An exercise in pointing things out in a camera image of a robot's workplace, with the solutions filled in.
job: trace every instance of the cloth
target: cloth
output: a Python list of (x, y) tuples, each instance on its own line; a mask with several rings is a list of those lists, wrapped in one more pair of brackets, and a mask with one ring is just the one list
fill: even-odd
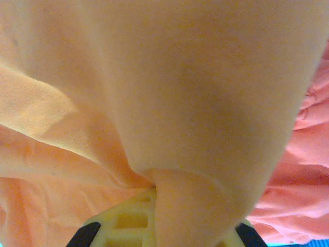
[[(17, 9), (0, 1), (0, 242), (5, 247), (65, 246), (88, 218), (151, 186), (129, 167), (105, 114), (97, 83), (102, 75), (92, 66), (97, 49), (88, 49), (87, 28), (70, 7), (64, 2), (30, 7), (37, 28), (29, 30), (19, 25), (28, 16), (16, 16)], [(248, 218), (267, 242), (329, 237), (328, 100), (329, 48), (286, 152)]]

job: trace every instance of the black plastic piece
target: black plastic piece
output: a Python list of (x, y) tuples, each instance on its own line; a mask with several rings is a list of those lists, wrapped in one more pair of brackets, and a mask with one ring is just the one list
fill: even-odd
[(89, 247), (100, 227), (101, 224), (98, 222), (83, 226), (75, 233), (66, 247)]
[(235, 230), (240, 236), (245, 247), (267, 247), (267, 244), (257, 233), (257, 231), (249, 225), (241, 223), (235, 228)]

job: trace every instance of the orange fabric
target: orange fabric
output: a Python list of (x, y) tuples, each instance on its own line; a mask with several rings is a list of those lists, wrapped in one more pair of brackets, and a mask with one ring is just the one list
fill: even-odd
[[(87, 23), (84, 27), (70, 14), (70, 7), (63, 2), (36, 8), (42, 13), (32, 14), (45, 23), (36, 17), (33, 25), (47, 27), (42, 33), (21, 30), (18, 23), (26, 20), (0, 1), (0, 241), (5, 247), (65, 246), (85, 220), (151, 186), (129, 167), (104, 113), (103, 88), (93, 80), (102, 75), (91, 66), (97, 49), (86, 49)], [(26, 41), (13, 30), (21, 36), (34, 31), (41, 39)], [(48, 50), (32, 47), (36, 41)], [(36, 62), (43, 57), (52, 63)], [(39, 67), (29, 67), (31, 59)], [(329, 237), (324, 228), (328, 61), (327, 51), (286, 153), (249, 218), (270, 242)]]

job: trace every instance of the wrinkled cloth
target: wrinkled cloth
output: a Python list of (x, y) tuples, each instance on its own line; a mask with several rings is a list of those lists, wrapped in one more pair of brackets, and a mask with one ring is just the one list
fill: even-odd
[[(63, 11), (59, 18), (70, 20), (65, 30), (44, 24), (49, 25), (44, 34), (49, 56), (52, 49), (65, 55), (56, 64), (39, 63), (65, 72), (49, 76), (44, 68), (26, 70), (28, 59), (44, 54), (22, 52), (29, 44), (15, 36), (10, 8), (0, 1), (0, 242), (5, 247), (65, 246), (88, 218), (151, 184), (129, 166), (113, 120), (100, 107), (102, 88), (93, 78), (102, 75), (88, 67), (93, 63), (85, 49), (89, 44), (70, 36), (86, 31), (73, 25), (76, 16)], [(43, 11), (54, 15), (46, 7)], [(265, 241), (329, 238), (328, 140), (329, 46), (291, 141), (248, 217)]]

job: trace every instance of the yellow plastic object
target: yellow plastic object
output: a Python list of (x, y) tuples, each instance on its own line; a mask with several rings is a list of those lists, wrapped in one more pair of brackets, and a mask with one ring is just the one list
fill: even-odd
[[(154, 209), (156, 189), (148, 189), (89, 220), (67, 247), (156, 247)], [(243, 220), (216, 247), (267, 246)]]

